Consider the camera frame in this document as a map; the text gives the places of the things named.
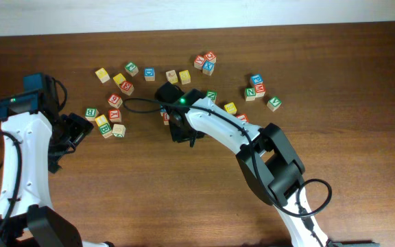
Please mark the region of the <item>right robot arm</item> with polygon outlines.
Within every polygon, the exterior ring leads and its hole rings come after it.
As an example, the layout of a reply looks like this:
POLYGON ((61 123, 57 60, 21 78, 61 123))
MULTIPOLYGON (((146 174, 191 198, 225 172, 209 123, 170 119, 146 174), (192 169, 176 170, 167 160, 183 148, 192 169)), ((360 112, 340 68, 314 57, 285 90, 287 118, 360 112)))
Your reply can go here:
POLYGON ((277 125, 250 124, 219 108, 201 91, 185 93, 169 82, 156 91, 155 98, 169 115, 173 141, 193 145, 208 135, 234 153, 252 192, 277 209, 293 246, 332 246, 315 219, 331 197, 311 209, 306 187, 315 180, 303 178, 303 162, 277 125))

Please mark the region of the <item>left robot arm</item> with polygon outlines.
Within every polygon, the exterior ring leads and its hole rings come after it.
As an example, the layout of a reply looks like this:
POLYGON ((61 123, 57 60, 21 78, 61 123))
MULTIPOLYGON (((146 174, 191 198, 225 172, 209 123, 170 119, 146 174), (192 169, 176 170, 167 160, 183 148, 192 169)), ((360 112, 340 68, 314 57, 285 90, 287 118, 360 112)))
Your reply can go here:
POLYGON ((0 100, 4 155, 0 192, 0 246, 81 246, 79 231, 53 209, 49 174, 93 129, 74 113, 61 115, 63 84, 44 73, 27 75, 23 92, 0 100))

